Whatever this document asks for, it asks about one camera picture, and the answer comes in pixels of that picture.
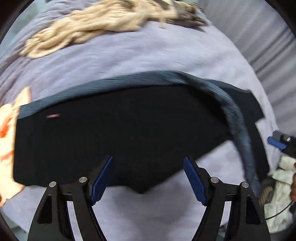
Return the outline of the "person right hand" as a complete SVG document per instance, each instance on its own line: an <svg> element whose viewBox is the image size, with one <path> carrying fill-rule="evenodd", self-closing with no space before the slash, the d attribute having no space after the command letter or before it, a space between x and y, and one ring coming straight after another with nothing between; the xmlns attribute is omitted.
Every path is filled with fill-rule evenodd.
<svg viewBox="0 0 296 241"><path fill-rule="evenodd" d="M291 199L291 201L296 202L296 173L293 174L292 184L291 184L290 188L291 188L290 199Z"/></svg>

